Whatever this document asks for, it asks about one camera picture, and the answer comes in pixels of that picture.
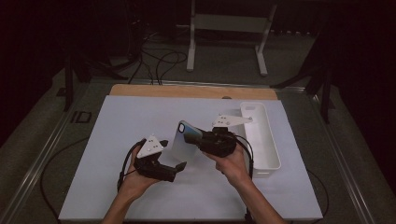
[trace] gray floor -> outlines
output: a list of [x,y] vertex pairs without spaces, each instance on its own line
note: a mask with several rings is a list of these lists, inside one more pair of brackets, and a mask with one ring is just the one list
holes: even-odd
[[[163,84],[188,82],[265,88],[295,76],[315,40],[309,36],[270,35],[264,49],[269,76],[261,77],[253,50],[254,41],[259,40],[257,36],[230,35],[226,36],[230,38],[218,41],[213,34],[200,35],[194,71],[187,72],[185,62],[177,64],[164,75]],[[181,35],[177,41],[154,35],[144,47],[147,48],[146,52],[161,57],[169,51],[153,48],[187,53],[188,44],[185,35]],[[165,59],[172,61],[177,58],[173,55]],[[155,74],[158,60],[144,54],[144,61]],[[160,64],[160,71],[165,71],[169,66]],[[130,77],[136,67],[137,64],[121,74]],[[149,83],[148,72],[146,66],[142,66],[133,83]],[[15,213],[15,216],[0,219],[0,222],[56,223],[40,193],[39,179],[28,178],[34,172],[40,174],[43,167],[35,169],[32,165],[36,158],[43,157],[40,154],[43,148],[55,153],[67,147],[51,161],[43,176],[44,189],[59,213],[87,141],[68,146],[90,135],[104,98],[112,85],[119,83],[96,74],[90,84],[80,85],[76,89],[79,97],[71,113],[67,114],[63,112],[64,98],[55,96],[64,85],[63,78],[63,71],[54,77],[53,87],[0,149],[0,211],[2,218],[10,211]],[[370,149],[347,112],[337,89],[332,88],[333,107],[329,111],[331,124],[326,125],[318,115],[316,100],[301,92],[306,81],[293,84],[294,88],[278,91],[277,95],[288,113],[305,166],[312,172],[309,173],[310,178],[323,212],[329,199],[328,212],[319,223],[396,223],[395,196],[379,172]],[[74,111],[92,112],[93,119],[89,123],[70,123]],[[62,120],[66,121],[66,125],[59,125]],[[50,145],[49,140],[54,140],[54,144]],[[32,187],[19,188],[22,180],[30,181]],[[16,196],[17,190],[24,197]],[[18,207],[9,210],[10,204],[17,204]]]

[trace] wooden plank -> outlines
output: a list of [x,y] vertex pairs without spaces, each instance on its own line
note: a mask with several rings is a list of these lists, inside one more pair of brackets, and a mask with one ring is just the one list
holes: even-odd
[[221,99],[277,100],[274,90],[239,87],[203,87],[203,86],[152,86],[117,84],[110,95],[153,96],[153,97],[188,97]]

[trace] white metal stand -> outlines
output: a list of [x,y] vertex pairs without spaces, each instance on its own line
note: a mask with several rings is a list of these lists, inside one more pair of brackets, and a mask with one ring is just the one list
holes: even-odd
[[191,0],[191,26],[190,26],[190,47],[187,60],[187,71],[194,70],[195,57],[195,29],[219,30],[219,31],[238,31],[262,34],[262,42],[256,46],[257,61],[259,63],[260,75],[268,75],[265,66],[262,50],[270,32],[272,20],[276,11],[276,5],[272,5],[270,14],[267,18],[241,17],[241,16],[222,16],[195,13],[195,0]]

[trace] person's left hand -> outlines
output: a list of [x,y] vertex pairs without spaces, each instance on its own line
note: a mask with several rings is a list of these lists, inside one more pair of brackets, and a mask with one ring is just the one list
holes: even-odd
[[136,155],[139,152],[140,148],[141,147],[136,147],[132,152],[131,164],[129,165],[126,174],[130,172],[132,173],[125,176],[119,191],[119,194],[122,194],[123,196],[128,197],[131,200],[139,198],[151,185],[160,182],[160,180],[158,179],[148,178],[140,175],[134,168],[134,158],[136,158]]

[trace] white tray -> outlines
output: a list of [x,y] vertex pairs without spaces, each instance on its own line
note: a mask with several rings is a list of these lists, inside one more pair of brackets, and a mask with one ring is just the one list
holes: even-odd
[[267,112],[262,103],[241,103],[242,117],[252,118],[245,123],[245,133],[253,149],[253,177],[267,177],[280,168],[280,160],[268,122]]

